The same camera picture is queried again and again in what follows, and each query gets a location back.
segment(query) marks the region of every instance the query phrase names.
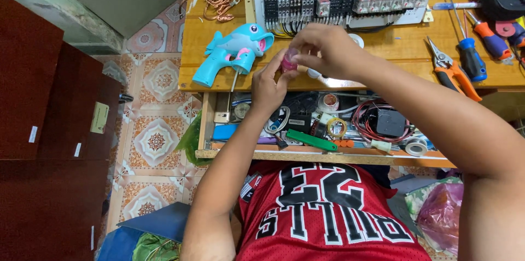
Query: pink bottle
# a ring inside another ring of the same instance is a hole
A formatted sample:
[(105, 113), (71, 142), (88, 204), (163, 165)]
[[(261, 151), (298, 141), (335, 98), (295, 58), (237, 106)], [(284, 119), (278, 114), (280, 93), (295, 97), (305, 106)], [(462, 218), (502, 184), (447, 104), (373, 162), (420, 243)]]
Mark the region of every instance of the pink bottle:
[(289, 70), (297, 70), (299, 65), (297, 63), (292, 63), (292, 57), (298, 53), (299, 51), (294, 48), (288, 49), (288, 51), (286, 51), (285, 57), (281, 61), (281, 71), (283, 74)]

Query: blue dolphin toy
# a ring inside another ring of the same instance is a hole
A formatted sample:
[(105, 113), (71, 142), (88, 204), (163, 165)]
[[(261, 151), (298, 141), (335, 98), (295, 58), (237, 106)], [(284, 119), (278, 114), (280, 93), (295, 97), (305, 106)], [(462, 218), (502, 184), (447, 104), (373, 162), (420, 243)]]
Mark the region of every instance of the blue dolphin toy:
[(273, 41), (273, 34), (266, 33), (255, 23), (243, 24), (225, 37), (216, 31), (204, 53), (209, 56), (195, 72), (193, 81), (210, 88), (219, 70), (227, 66), (247, 75), (252, 69), (255, 57), (261, 57), (270, 49)]

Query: jersey tag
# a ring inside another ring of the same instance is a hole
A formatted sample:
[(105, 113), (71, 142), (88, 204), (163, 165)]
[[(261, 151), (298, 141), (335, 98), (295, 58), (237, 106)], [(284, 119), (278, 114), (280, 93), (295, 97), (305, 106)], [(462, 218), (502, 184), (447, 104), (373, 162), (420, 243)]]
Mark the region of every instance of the jersey tag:
[(255, 188), (259, 185), (259, 182), (262, 179), (262, 175), (259, 172), (255, 172), (252, 176), (247, 176), (244, 181), (244, 186), (240, 190), (240, 198), (245, 202), (249, 202), (252, 199), (253, 192)]

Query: green ruler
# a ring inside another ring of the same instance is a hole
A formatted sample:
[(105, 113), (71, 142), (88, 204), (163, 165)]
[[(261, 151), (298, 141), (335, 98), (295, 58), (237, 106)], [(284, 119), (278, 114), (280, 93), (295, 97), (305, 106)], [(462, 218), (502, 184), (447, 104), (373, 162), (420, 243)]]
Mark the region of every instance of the green ruler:
[(325, 139), (288, 129), (286, 137), (326, 151), (337, 151), (337, 145)]

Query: wire cutter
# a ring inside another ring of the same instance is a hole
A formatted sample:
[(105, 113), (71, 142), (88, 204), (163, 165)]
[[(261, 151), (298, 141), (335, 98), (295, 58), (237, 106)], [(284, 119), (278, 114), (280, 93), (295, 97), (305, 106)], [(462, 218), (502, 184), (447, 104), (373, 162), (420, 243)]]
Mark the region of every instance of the wire cutter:
[[(470, 82), (470, 79), (465, 74), (465, 71), (461, 68), (461, 66), (458, 65), (458, 62), (456, 60), (452, 60), (450, 56), (441, 52), (436, 47), (434, 42), (430, 40), (429, 36), (427, 36), (427, 39), (432, 48), (432, 52), (434, 53), (434, 72), (436, 73), (439, 82), (443, 86), (459, 92), (474, 101), (481, 101), (482, 98), (476, 93), (476, 90)], [(453, 81), (454, 78), (461, 85), (461, 89)]]

